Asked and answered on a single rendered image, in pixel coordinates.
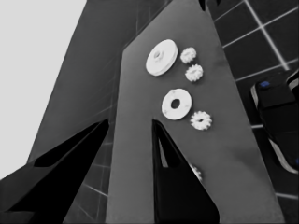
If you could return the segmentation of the small white toothed gear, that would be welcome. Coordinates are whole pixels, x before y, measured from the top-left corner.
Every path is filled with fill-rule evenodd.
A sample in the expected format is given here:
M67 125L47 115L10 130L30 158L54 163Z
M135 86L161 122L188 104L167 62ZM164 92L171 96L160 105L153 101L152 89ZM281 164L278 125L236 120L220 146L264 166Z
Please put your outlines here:
M193 166L193 165L190 165L190 166L191 166L191 168L192 168L192 171L194 172L194 174L195 174L196 177L198 178L198 180L199 180L200 182L202 182L203 178L202 178L202 176L201 176L201 172L200 172L195 166Z
M180 54L180 59L184 63L190 63L196 57L196 50L195 48L189 47L183 50Z
M205 111L195 112L191 116L191 125L199 131L207 130L212 123L211 116Z
M191 67L189 67L185 73L185 77L190 81L190 82L196 82L199 80L204 74L204 70L201 65L199 64L194 64Z

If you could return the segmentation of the large thick white disc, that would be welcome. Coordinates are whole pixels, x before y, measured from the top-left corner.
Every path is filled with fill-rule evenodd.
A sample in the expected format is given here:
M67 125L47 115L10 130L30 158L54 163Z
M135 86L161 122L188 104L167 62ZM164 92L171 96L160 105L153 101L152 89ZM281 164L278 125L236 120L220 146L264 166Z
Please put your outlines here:
M178 56L178 47L171 39L158 43L149 53L146 69L153 76L160 76L167 72Z

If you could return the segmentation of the white round carrier with pins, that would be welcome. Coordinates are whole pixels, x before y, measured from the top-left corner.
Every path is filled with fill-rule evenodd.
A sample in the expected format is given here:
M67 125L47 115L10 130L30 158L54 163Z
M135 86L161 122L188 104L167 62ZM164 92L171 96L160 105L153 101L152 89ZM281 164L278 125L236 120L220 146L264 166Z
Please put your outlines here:
M162 113L171 120L184 118L192 107L191 95L183 89L170 90L163 98Z

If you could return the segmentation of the dark robot torso block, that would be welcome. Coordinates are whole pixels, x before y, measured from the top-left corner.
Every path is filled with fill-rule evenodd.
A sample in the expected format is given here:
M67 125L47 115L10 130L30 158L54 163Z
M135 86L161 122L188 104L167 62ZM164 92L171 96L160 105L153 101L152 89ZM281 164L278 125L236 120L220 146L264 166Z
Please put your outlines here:
M299 69L272 74L250 88L255 108L280 165L299 171Z

